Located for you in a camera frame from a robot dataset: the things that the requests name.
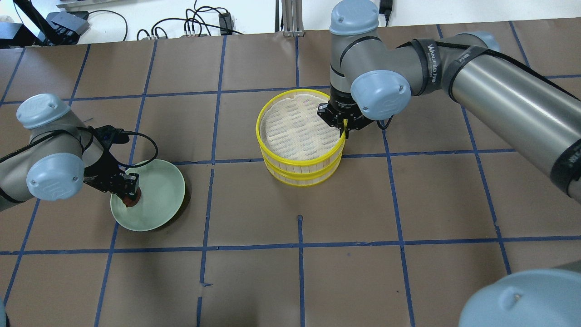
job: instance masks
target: black cable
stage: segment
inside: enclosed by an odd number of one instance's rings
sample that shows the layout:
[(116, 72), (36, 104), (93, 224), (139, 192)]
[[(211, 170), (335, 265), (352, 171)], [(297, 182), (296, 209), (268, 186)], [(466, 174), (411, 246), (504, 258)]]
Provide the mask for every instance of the black cable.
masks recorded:
[(153, 30), (155, 29), (155, 27), (157, 27), (157, 25), (159, 25), (160, 23), (163, 23), (163, 22), (167, 22), (168, 20), (187, 20), (187, 19), (185, 19), (185, 18), (177, 18), (177, 17), (162, 19), (162, 20), (158, 21), (157, 23), (153, 24), (153, 26), (151, 28), (151, 34), (154, 35)]
[(119, 17), (123, 18), (123, 21), (125, 22), (125, 36), (123, 37), (123, 41), (127, 40), (127, 33), (129, 32), (129, 25), (127, 24), (127, 19), (125, 19), (125, 17), (123, 17), (123, 15), (121, 15), (118, 12), (111, 11), (111, 10), (101, 9), (101, 10), (95, 10), (95, 11), (89, 12), (89, 16), (92, 13), (96, 13), (96, 12), (109, 12), (109, 13), (114, 13), (115, 15), (118, 15)]
[[(436, 45), (438, 45), (439, 47), (445, 47), (445, 48), (453, 48), (453, 49), (468, 49), (470, 46), (469, 45), (464, 45), (464, 44), (453, 44), (453, 43), (445, 43), (445, 42), (436, 42)], [(516, 67), (524, 70), (525, 72), (531, 74), (532, 76), (538, 78), (539, 80), (549, 84), (550, 86), (556, 88), (557, 90), (565, 93), (566, 95), (573, 97), (576, 100), (579, 100), (579, 98), (577, 98), (576, 96), (574, 96), (573, 94), (571, 94), (569, 91), (565, 90), (564, 88), (560, 87), (559, 85), (553, 83), (551, 80), (547, 79), (546, 77), (544, 77), (543, 75), (535, 72), (533, 69), (531, 69), (529, 66), (526, 66), (525, 64), (523, 64), (522, 62), (514, 59), (511, 56), (505, 55), (502, 52), (497, 52), (494, 51), (492, 49), (487, 49), (485, 52), (483, 52), (483, 54), (486, 55), (491, 55), (493, 57), (496, 58), (500, 58), (503, 59), (505, 61), (508, 61), (509, 63), (515, 65)]]
[(16, 9), (16, 3), (13, 1), (12, 4), (14, 5), (14, 10), (16, 11), (18, 18), (20, 18), (20, 22), (22, 23), (22, 25), (24, 25), (24, 21), (22, 21), (22, 17), (20, 17), (20, 13), (18, 12), (18, 9)]
[(381, 130), (386, 130), (386, 129), (388, 129), (388, 127), (389, 127), (389, 124), (391, 124), (391, 123), (392, 123), (392, 119), (393, 119), (393, 116), (391, 116), (391, 117), (388, 119), (388, 122), (387, 122), (387, 123), (385, 123), (385, 125), (382, 125), (382, 124), (381, 124), (381, 122), (379, 122), (378, 120), (376, 120), (375, 122), (377, 122), (377, 126), (378, 126), (378, 127), (381, 129)]
[[(33, 0), (30, 0), (30, 5), (34, 7)], [(41, 18), (38, 17), (36, 10), (34, 11), (34, 17), (39, 21), (41, 19), (44, 19), (43, 17), (41, 17)], [(44, 35), (44, 41), (41, 41), (42, 42), (41, 46), (48, 45), (48, 37), (46, 36), (46, 32), (44, 32), (44, 29), (42, 28), (42, 24), (38, 23), (38, 25), (39, 25), (39, 30), (42, 32), (42, 35)]]
[(47, 135), (39, 138), (38, 140), (31, 142), (29, 145), (25, 145), (24, 147), (21, 147), (18, 150), (13, 151), (12, 153), (10, 153), (8, 155), (5, 155), (4, 157), (2, 157), (0, 159), (0, 164), (5, 162), (6, 160), (12, 158), (12, 157), (15, 157), (15, 156), (21, 154), (22, 152), (25, 152), (26, 150), (38, 145), (41, 142), (44, 142), (44, 141), (48, 140), (49, 138), (51, 138), (53, 136), (57, 136), (57, 135), (62, 134), (62, 133), (68, 133), (68, 132), (63, 130), (63, 129), (52, 131), (50, 134), (47, 134)]
[(144, 29), (140, 29), (139, 31), (137, 31), (137, 41), (139, 41), (139, 34), (140, 34), (141, 32), (145, 32), (145, 34), (147, 35), (147, 37), (148, 37), (148, 38), (151, 38), (151, 35), (149, 35), (149, 32), (147, 32), (147, 31), (146, 31), (146, 30), (144, 30)]
[[(190, 9), (190, 8), (185, 10), (185, 18), (186, 19), (189, 19), (188, 12), (190, 12), (190, 11), (193, 13), (192, 18), (195, 18), (197, 16), (203, 24), (206, 24), (206, 21), (204, 20), (204, 18), (202, 18), (200, 16), (200, 14), (198, 14), (196, 11), (194, 11), (193, 9)], [(194, 23), (196, 23), (196, 22), (192, 21), (192, 30), (193, 30), (193, 33), (196, 34), (196, 29), (194, 28)], [(199, 22), (198, 22), (198, 24), (200, 26), (200, 33), (198, 33), (198, 36), (202, 36), (202, 24), (200, 24)], [(184, 22), (184, 31), (185, 31), (186, 26), (189, 27), (187, 20)], [(206, 31), (208, 32), (208, 36), (212, 36), (212, 33), (210, 33), (210, 29), (207, 26), (206, 26)]]
[(156, 27), (156, 28), (155, 28), (155, 36), (156, 36), (157, 38), (159, 38), (159, 34), (157, 33), (157, 30), (162, 30), (162, 31), (163, 31), (163, 34), (165, 34), (165, 35), (166, 35), (166, 38), (168, 38), (168, 37), (167, 37), (167, 33), (166, 33), (166, 31), (165, 31), (163, 28), (161, 28), (161, 27)]
[(222, 30), (222, 31), (230, 31), (230, 32), (233, 32), (233, 33), (237, 33), (237, 34), (240, 34), (240, 35), (244, 35), (244, 33), (240, 33), (240, 32), (238, 32), (238, 31), (231, 30), (231, 29), (226, 29), (225, 27), (220, 27), (220, 26), (216, 26), (216, 25), (212, 25), (212, 24), (204, 24), (204, 23), (201, 23), (201, 22), (197, 22), (197, 23), (198, 23), (198, 24), (202, 24), (202, 25), (204, 25), (204, 26), (214, 27), (214, 28), (216, 28), (216, 29), (220, 29), (220, 30)]
[(226, 11), (226, 13), (228, 13), (228, 9), (226, 9), (226, 8), (223, 8), (223, 7), (217, 7), (217, 8), (214, 8), (214, 7), (210, 7), (210, 6), (201, 6), (200, 8), (196, 9), (196, 11), (195, 11), (195, 12), (196, 12), (196, 13), (198, 13), (198, 12), (208, 12), (208, 11), (211, 11), (211, 10), (213, 10), (213, 11), (215, 11), (215, 12), (217, 12), (217, 13), (218, 13), (218, 17), (219, 17), (219, 18), (222, 18), (222, 20), (224, 21), (224, 26), (228, 26), (228, 23), (227, 23), (227, 21), (226, 21), (226, 17), (224, 17), (224, 16), (221, 16), (221, 15), (222, 15), (222, 13), (221, 13), (221, 12), (220, 12), (218, 9), (223, 9), (223, 10), (225, 10), (225, 11)]
[(157, 144), (155, 144), (155, 142), (151, 139), (151, 137), (149, 137), (149, 136), (147, 136), (145, 134), (138, 133), (136, 131), (123, 131), (123, 134), (126, 134), (126, 135), (136, 135), (136, 136), (141, 136), (141, 137), (147, 138), (151, 142), (151, 144), (153, 144), (153, 147), (155, 148), (155, 154), (153, 155), (153, 157), (150, 160), (147, 160), (146, 162), (140, 163), (138, 165), (127, 165), (127, 164), (123, 164), (123, 163), (117, 161), (117, 163), (120, 166), (123, 166), (125, 168), (138, 168), (138, 167), (143, 167), (143, 166), (147, 165), (148, 163), (154, 161), (157, 158), (157, 155), (159, 153), (159, 149), (157, 148)]

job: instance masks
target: power adapter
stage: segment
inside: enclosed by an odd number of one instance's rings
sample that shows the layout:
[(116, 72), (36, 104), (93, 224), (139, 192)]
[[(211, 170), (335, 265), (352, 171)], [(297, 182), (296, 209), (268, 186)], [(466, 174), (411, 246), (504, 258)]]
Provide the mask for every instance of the power adapter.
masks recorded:
[(234, 29), (234, 21), (232, 20), (232, 15), (229, 12), (218, 14), (218, 20), (220, 21), (220, 35), (232, 35), (232, 30)]

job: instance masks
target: black strap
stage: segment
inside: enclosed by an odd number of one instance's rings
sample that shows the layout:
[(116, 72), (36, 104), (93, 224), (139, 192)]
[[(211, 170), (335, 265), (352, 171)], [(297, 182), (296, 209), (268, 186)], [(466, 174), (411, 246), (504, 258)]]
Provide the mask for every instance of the black strap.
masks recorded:
[(15, 156), (21, 154), (22, 152), (25, 152), (26, 150), (28, 150), (28, 149), (30, 149), (32, 147), (40, 144), (41, 142), (48, 140), (51, 137), (54, 137), (54, 136), (57, 136), (57, 135), (63, 134), (63, 133), (68, 133), (68, 132), (61, 129), (61, 130), (55, 130), (55, 131), (53, 131), (53, 132), (51, 132), (51, 133), (49, 133), (47, 135), (44, 135), (43, 137), (41, 137), (38, 140), (30, 143), (29, 145), (25, 145), (24, 147), (21, 147), (18, 150), (16, 150), (16, 151), (14, 151), (14, 152), (12, 152), (12, 153), (10, 153), (8, 155), (5, 155), (4, 157), (0, 158), (0, 164), (3, 163), (3, 162), (5, 162), (6, 160), (12, 158), (12, 157), (15, 157)]
[(339, 72), (338, 72), (338, 71), (337, 71), (335, 68), (333, 68), (333, 66), (332, 66), (332, 65), (331, 65), (331, 70), (332, 70), (332, 71), (333, 71), (335, 74), (337, 74), (337, 75), (339, 75), (339, 76), (341, 76), (341, 77), (345, 77), (345, 75), (344, 75), (343, 73), (339, 73)]
[(416, 38), (398, 48), (412, 46), (422, 67), (422, 86), (414, 96), (429, 94), (440, 88), (442, 59), (436, 41), (431, 38)]
[[(465, 45), (465, 44), (454, 44), (454, 43), (446, 43), (446, 42), (439, 42), (437, 41), (436, 44), (439, 47), (445, 47), (445, 48), (453, 48), (453, 49), (468, 49), (470, 46), (469, 45)], [(511, 56), (505, 55), (501, 52), (497, 52), (491, 49), (487, 49), (485, 52), (483, 52), (483, 54), (486, 55), (491, 55), (491, 56), (495, 56), (497, 58), (503, 59), (505, 61), (508, 61), (509, 63), (515, 65), (516, 67), (524, 70), (525, 72), (531, 74), (532, 76), (540, 79), (541, 81), (549, 84), (550, 86), (556, 88), (557, 90), (565, 93), (566, 95), (573, 97), (574, 99), (579, 100), (576, 96), (574, 96), (573, 94), (569, 93), (567, 90), (563, 89), (562, 87), (560, 87), (559, 85), (556, 85), (555, 83), (553, 83), (551, 80), (547, 79), (546, 77), (542, 76), (541, 74), (535, 72), (533, 69), (531, 69), (529, 66), (526, 66), (525, 64), (523, 64), (522, 62), (514, 59)]]
[(6, 192), (4, 192), (4, 190), (0, 187), (0, 196), (2, 196), (3, 198), (5, 198), (7, 201), (10, 201), (12, 203), (15, 204), (21, 204), (24, 203), (24, 201), (19, 201), (11, 196), (9, 196), (8, 194), (6, 194)]
[(444, 76), (442, 77), (442, 89), (444, 89), (444, 91), (448, 93), (448, 95), (452, 100), (454, 100), (454, 102), (458, 102), (456, 101), (454, 95), (452, 94), (452, 84), (454, 84), (456, 76), (458, 75), (460, 70), (462, 70), (462, 68), (466, 66), (467, 63), (469, 63), (479, 55), (485, 53), (486, 50), (487, 48), (472, 45), (468, 47), (468, 49), (466, 49), (464, 52), (462, 52), (458, 59), (452, 61), (452, 63), (448, 65), (448, 68), (446, 69), (446, 71), (444, 72)]
[[(91, 136), (92, 136), (91, 137), (91, 142), (93, 141), (93, 137), (94, 137), (97, 140), (97, 142), (99, 142), (99, 144), (101, 145), (101, 147), (103, 147), (103, 150), (104, 151), (107, 151), (107, 152), (109, 151), (110, 146), (107, 146), (106, 144), (104, 144), (102, 142), (102, 140), (99, 138), (99, 136), (97, 135), (96, 130), (93, 127), (91, 127), (91, 126), (89, 126), (89, 128), (77, 127), (77, 129), (82, 130), (82, 131), (89, 132), (91, 134)], [(153, 141), (153, 139), (151, 139), (149, 136), (147, 136), (145, 134), (138, 133), (136, 131), (128, 131), (128, 130), (121, 130), (121, 129), (120, 129), (120, 131), (121, 131), (120, 135), (126, 135), (126, 136), (127, 135), (135, 135), (135, 136), (141, 136), (141, 137), (147, 138), (151, 142), (151, 144), (153, 144), (153, 147), (155, 148), (155, 154), (153, 155), (153, 157), (151, 157), (151, 159), (149, 159), (149, 160), (147, 160), (147, 161), (145, 161), (143, 163), (137, 164), (137, 165), (129, 165), (127, 163), (124, 164), (122, 162), (119, 162), (117, 159), (115, 159), (115, 161), (117, 161), (117, 164), (118, 165), (123, 166), (125, 168), (138, 168), (138, 167), (142, 167), (142, 166), (147, 165), (148, 163), (152, 162), (153, 160), (155, 160), (157, 158), (157, 155), (159, 153), (159, 149), (157, 148), (157, 144), (155, 143), (155, 141)]]
[(354, 45), (356, 45), (359, 42), (363, 42), (363, 41), (367, 41), (367, 40), (378, 40), (379, 42), (381, 42), (381, 39), (375, 36), (364, 36), (364, 37), (360, 37), (358, 39), (356, 39), (355, 41), (351, 42), (351, 44), (349, 44), (345, 50), (343, 50), (343, 53), (341, 54), (341, 58), (339, 59), (339, 65), (341, 65), (343, 63), (343, 57), (347, 54), (347, 51), (349, 51), (349, 49), (353, 48)]
[(422, 67), (422, 86), (419, 88), (419, 90), (417, 92), (415, 92), (413, 94), (413, 96), (418, 96), (421, 95), (422, 93), (424, 93), (424, 90), (426, 89), (426, 85), (428, 85), (428, 60), (427, 57), (424, 53), (424, 49), (422, 47), (422, 45), (417, 41), (417, 40), (411, 40), (410, 42), (404, 43), (402, 45), (400, 45), (398, 48), (403, 48), (403, 47), (412, 47), (415, 50), (415, 53), (418, 55), (418, 59), (419, 59), (419, 64)]
[(569, 184), (581, 177), (581, 139), (563, 152), (551, 169), (551, 181), (569, 195)]

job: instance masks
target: metal stand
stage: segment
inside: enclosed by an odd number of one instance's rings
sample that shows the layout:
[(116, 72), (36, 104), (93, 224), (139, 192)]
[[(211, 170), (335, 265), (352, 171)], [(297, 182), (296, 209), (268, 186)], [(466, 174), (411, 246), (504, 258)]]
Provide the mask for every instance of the metal stand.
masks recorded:
[(282, 0), (283, 35), (286, 37), (303, 36), (303, 1)]

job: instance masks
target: black electronic device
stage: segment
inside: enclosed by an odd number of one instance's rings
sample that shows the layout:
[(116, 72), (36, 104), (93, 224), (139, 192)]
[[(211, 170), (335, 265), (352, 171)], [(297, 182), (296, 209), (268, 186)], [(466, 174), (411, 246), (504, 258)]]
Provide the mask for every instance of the black electronic device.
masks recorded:
[(53, 12), (44, 19), (30, 0), (13, 1), (40, 30), (38, 45), (76, 44), (88, 29), (88, 12)]
[(38, 39), (20, 23), (0, 23), (0, 49), (10, 47), (27, 47)]

